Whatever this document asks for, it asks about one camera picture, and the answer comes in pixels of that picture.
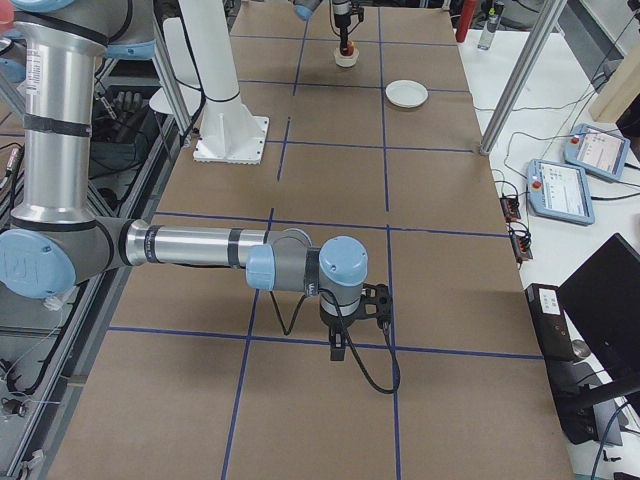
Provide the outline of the red yellow apple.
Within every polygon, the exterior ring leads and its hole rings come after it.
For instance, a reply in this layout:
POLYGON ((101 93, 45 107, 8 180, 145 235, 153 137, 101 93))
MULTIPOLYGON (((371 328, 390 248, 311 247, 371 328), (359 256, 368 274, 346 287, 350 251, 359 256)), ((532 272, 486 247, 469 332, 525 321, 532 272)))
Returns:
POLYGON ((338 47, 338 53, 343 57, 352 57, 355 53, 355 44, 353 41, 348 40, 345 45, 338 47))

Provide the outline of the small white bowl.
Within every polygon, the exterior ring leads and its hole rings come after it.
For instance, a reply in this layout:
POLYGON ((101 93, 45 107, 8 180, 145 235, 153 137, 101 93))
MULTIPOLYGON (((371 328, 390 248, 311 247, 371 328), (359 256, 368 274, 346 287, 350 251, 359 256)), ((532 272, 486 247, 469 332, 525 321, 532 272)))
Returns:
POLYGON ((342 55, 338 48, 334 49, 334 60, 337 66, 341 68, 352 68, 356 65, 359 58, 359 50, 357 48, 350 55, 342 55))

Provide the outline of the white round plate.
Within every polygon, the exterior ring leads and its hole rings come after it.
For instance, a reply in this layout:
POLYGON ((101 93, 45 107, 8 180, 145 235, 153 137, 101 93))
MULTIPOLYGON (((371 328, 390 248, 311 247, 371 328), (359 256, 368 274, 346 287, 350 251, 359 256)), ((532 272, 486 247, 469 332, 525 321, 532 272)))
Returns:
POLYGON ((395 80, 385 87, 388 101, 397 107, 412 109, 423 105, 429 98, 427 88, 413 80, 395 80))

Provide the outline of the red bottle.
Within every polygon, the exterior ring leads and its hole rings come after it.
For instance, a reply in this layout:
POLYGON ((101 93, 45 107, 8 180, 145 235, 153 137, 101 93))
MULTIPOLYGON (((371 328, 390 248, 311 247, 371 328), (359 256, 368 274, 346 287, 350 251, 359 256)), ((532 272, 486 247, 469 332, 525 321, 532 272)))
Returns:
POLYGON ((467 37, 468 30, 471 26, 477 1, 476 0, 464 0, 462 3, 459 21, 457 23, 455 39, 458 43, 464 43, 467 37))

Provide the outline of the clear water bottle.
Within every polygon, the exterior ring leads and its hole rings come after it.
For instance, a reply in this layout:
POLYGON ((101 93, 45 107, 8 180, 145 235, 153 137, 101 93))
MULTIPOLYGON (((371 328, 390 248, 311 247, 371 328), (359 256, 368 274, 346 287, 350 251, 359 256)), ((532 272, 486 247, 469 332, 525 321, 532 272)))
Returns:
POLYGON ((503 1, 494 1, 488 11, 488 17, 485 21, 483 31, 477 44, 480 50, 489 50, 498 27, 501 22, 504 10, 503 1))

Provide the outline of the black control box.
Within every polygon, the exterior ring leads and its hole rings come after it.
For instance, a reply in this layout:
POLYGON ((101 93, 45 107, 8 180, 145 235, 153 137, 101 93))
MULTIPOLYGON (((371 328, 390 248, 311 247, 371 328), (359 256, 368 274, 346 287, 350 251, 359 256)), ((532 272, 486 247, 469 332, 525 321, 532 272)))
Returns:
POLYGON ((579 362, 591 355, 588 345, 572 339, 565 311, 553 285, 531 283, 525 294, 537 341, 546 360, 579 362))

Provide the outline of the lower orange black connector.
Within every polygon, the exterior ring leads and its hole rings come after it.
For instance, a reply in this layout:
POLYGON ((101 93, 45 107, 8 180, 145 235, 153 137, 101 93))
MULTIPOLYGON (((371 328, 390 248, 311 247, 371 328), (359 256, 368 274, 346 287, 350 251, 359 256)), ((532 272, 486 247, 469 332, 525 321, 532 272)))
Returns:
POLYGON ((507 231, 517 264, 532 260, 532 237, 529 228, 522 222, 514 221, 507 224, 507 231))

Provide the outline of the orange black connector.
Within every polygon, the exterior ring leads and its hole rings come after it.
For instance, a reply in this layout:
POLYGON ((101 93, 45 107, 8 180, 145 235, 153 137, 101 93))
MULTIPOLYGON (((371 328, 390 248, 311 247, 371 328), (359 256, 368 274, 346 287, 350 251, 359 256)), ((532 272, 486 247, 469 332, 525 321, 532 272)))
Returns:
POLYGON ((521 220, 520 213, 520 194, 517 188, 506 180, 496 180, 496 184, 500 185, 500 206, 506 222, 521 220), (509 186, 513 192, 505 193, 504 188, 509 186))
POLYGON ((507 231, 517 264, 532 260, 532 237, 529 228, 522 222, 514 221, 507 224, 507 231))

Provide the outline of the upper orange black connector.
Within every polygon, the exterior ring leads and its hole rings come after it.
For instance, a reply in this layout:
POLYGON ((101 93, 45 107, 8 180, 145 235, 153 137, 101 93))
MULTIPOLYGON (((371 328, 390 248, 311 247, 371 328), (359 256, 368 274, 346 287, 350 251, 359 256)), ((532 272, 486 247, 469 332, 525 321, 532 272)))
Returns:
POLYGON ((496 180, 496 184, 500 185, 500 206, 506 222, 521 220, 520 213, 520 194, 517 188, 506 180, 496 180), (513 192, 505 193, 504 188, 509 186, 513 192))

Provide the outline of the near blue teach pendant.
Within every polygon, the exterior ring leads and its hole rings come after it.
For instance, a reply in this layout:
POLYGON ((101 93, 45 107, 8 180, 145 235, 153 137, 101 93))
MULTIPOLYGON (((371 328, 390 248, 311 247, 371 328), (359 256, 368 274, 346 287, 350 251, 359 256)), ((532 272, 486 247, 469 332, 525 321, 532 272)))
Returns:
POLYGON ((583 226, 595 223, 586 171, 581 167, 532 159, 527 166, 527 190, 537 216, 583 226))

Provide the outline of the blue teach pendant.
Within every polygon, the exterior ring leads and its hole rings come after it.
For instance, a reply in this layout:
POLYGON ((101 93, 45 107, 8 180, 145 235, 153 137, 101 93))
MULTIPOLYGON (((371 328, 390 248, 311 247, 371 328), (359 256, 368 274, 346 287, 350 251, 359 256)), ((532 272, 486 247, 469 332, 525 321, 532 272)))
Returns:
POLYGON ((532 159, 527 166, 527 190, 537 216, 583 226, 595 223, 586 171, 581 167, 532 159))
POLYGON ((564 160, 608 182, 617 182, 625 166, 630 141, 588 124, 579 124, 564 147, 564 160))

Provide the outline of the black laptop computer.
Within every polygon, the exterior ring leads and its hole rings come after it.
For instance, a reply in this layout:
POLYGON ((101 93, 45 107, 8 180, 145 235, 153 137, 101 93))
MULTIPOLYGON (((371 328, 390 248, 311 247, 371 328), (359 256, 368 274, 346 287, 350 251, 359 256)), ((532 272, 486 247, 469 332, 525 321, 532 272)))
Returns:
POLYGON ((604 242, 559 287, 559 302, 611 377, 580 381, 577 365, 548 360, 547 375, 561 428, 573 444, 599 440, 613 400, 639 407, 639 253, 621 234, 604 242))

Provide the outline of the far blue teach pendant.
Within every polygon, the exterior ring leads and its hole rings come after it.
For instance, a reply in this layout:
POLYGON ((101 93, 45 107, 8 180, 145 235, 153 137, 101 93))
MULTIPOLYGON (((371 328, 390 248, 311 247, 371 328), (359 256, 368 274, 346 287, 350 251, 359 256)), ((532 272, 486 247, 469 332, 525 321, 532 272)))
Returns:
POLYGON ((564 147, 564 160, 608 182, 617 182, 625 166, 630 141, 588 124, 579 124, 564 147))

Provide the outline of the wooden board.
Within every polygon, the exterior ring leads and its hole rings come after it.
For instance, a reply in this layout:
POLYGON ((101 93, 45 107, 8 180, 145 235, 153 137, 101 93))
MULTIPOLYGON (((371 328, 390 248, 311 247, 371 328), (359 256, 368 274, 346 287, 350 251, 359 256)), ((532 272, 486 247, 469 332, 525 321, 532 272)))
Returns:
POLYGON ((640 46, 636 44, 589 107, 594 121, 615 123, 639 95, 639 62, 640 46))

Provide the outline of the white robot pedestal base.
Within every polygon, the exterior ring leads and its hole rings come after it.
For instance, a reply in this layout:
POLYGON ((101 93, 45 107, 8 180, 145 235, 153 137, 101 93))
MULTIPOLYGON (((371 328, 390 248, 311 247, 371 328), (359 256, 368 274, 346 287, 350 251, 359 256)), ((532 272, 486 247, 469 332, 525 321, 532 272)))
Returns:
POLYGON ((194 159, 258 164, 269 127, 243 103, 223 3, 179 3, 206 103, 194 159))

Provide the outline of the aluminium frame post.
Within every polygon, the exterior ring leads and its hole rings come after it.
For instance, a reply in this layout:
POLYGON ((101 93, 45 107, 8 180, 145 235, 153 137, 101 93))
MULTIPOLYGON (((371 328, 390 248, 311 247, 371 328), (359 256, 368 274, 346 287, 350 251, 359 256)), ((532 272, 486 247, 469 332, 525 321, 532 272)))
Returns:
POLYGON ((482 136, 479 145, 481 155, 488 156, 495 146, 566 4, 567 0, 548 0, 544 3, 482 136))

